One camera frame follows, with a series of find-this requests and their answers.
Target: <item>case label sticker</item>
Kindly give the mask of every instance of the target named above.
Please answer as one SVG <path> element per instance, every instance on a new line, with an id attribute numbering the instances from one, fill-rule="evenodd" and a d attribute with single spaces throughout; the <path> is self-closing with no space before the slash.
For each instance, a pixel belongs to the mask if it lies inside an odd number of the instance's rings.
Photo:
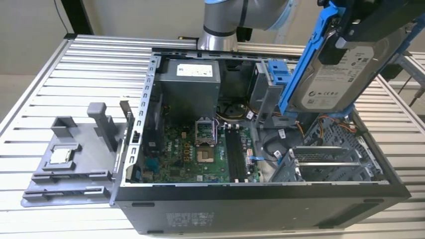
<path id="1" fill-rule="evenodd" d="M 215 213 L 167 213 L 171 227 L 210 227 L 214 224 Z"/>
<path id="2" fill-rule="evenodd" d="M 281 153 L 280 153 L 280 151 L 277 150 L 277 151 L 275 151 L 275 157 L 277 158 L 277 159 L 280 159 L 281 158 Z"/>
<path id="3" fill-rule="evenodd" d="M 178 76 L 198 76 L 212 77 L 214 66 L 212 65 L 196 65 L 196 64 L 179 64 Z"/>

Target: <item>aluminum work table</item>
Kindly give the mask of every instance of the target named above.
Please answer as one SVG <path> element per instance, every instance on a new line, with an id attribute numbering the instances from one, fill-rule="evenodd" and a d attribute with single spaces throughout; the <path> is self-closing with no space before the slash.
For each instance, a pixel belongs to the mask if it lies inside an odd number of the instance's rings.
<path id="1" fill-rule="evenodd" d="M 124 122 L 122 96 L 136 110 L 152 47 L 196 48 L 192 40 L 80 35 L 64 40 L 0 124 L 0 238 L 139 239 L 120 209 L 108 204 L 23 208 L 20 200 L 52 137 L 55 116 L 92 122 L 90 102 Z M 303 46 L 243 43 L 240 51 L 301 55 Z M 345 230 L 178 235 L 187 238 L 425 238 L 425 125 L 381 77 L 356 102 L 373 137 L 412 198 Z"/>

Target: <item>sticker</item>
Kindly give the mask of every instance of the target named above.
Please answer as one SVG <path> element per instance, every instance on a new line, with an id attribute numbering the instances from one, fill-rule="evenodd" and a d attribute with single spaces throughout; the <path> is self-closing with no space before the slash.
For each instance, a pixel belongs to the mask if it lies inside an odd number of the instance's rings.
<path id="1" fill-rule="evenodd" d="M 250 157 L 247 157 L 246 158 L 246 166 L 250 166 L 252 164 L 252 162 L 251 162 L 251 158 Z"/>
<path id="2" fill-rule="evenodd" d="M 168 225 L 176 227 L 210 227 L 215 213 L 167 213 Z"/>
<path id="3" fill-rule="evenodd" d="M 283 128 L 279 130 L 279 136 L 280 138 L 287 138 L 285 130 Z"/>
<path id="4" fill-rule="evenodd" d="M 248 112 L 248 114 L 247 114 L 247 118 L 251 120 L 251 119 L 252 119 L 252 117 L 254 117 L 254 112 L 252 112 L 252 111 L 250 111 L 250 112 Z"/>
<path id="5" fill-rule="evenodd" d="M 323 65 L 308 87 L 301 103 L 308 109 L 336 107 L 373 58 L 373 48 L 359 46 L 345 52 L 337 65 Z"/>
<path id="6" fill-rule="evenodd" d="M 212 65 L 179 64 L 178 76 L 214 77 Z"/>
<path id="7" fill-rule="evenodd" d="M 277 150 L 277 151 L 275 151 L 275 153 L 273 153 L 273 154 L 275 154 L 275 156 L 276 156 L 276 158 L 277 158 L 277 159 L 280 159 L 280 158 L 281 158 L 281 153 L 280 153 L 280 151 L 279 151 L 279 150 Z"/>

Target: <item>motherboard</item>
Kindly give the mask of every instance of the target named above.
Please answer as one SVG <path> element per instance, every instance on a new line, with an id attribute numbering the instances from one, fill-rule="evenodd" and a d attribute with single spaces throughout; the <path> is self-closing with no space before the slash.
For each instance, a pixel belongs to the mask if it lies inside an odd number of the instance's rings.
<path id="1" fill-rule="evenodd" d="M 195 125 L 166 125 L 163 151 L 148 155 L 146 183 L 259 182 L 251 161 L 254 142 L 247 127 L 200 120 Z"/>

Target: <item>hard drive label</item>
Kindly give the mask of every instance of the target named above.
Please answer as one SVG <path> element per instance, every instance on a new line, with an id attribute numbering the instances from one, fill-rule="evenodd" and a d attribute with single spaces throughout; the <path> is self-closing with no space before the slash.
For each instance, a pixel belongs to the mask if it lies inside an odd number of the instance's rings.
<path id="1" fill-rule="evenodd" d="M 373 58 L 373 48 L 359 46 L 345 52 L 337 65 L 323 65 L 303 98 L 308 109 L 332 109 Z"/>

